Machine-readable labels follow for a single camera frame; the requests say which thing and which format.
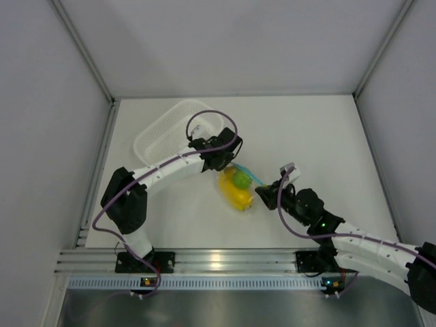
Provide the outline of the yellow fake banana bunch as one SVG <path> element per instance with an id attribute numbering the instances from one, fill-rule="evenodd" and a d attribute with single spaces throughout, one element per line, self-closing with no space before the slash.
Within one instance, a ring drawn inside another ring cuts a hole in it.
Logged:
<path id="1" fill-rule="evenodd" d="M 238 168 L 231 167 L 219 175 L 219 189 L 228 203 L 238 211 L 245 211 L 253 204 L 251 189 L 239 189 L 232 183 L 232 176 Z"/>

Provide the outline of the green fake fruit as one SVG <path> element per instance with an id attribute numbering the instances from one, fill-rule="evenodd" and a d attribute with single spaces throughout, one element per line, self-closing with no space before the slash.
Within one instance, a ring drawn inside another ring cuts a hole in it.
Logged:
<path id="1" fill-rule="evenodd" d="M 242 170 L 236 170 L 232 176 L 232 183 L 239 189 L 248 189 L 252 184 L 252 178 Z"/>

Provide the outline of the clear zip top bag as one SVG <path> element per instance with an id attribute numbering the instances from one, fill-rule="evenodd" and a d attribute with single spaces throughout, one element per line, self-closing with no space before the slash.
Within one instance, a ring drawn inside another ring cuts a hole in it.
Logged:
<path id="1" fill-rule="evenodd" d="M 265 185 L 252 171 L 237 163 L 231 163 L 217 174 L 218 190 L 237 211 L 250 209 L 254 201 L 254 189 Z"/>

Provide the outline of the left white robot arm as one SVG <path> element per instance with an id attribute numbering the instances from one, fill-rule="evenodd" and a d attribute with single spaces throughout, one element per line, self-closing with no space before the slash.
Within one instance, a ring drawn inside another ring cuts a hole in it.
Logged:
<path id="1" fill-rule="evenodd" d="M 130 263 L 139 272 L 150 270 L 154 263 L 154 248 L 145 226 L 148 200 L 184 178 L 207 170 L 223 170 L 243 143 L 228 127 L 207 140 L 188 140 L 184 148 L 165 160 L 133 171 L 124 167 L 115 170 L 100 201 L 103 213 L 133 252 Z"/>

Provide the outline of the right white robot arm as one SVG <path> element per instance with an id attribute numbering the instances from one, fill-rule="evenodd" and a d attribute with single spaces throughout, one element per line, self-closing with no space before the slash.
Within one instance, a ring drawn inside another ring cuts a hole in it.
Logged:
<path id="1" fill-rule="evenodd" d="M 317 260 L 325 270 L 354 270 L 390 284 L 421 308 L 435 312 L 435 245 L 421 246 L 381 240 L 324 208 L 312 189 L 293 185 L 257 187 L 255 192 L 270 210 L 289 214 L 307 227 L 304 238 L 319 244 Z"/>

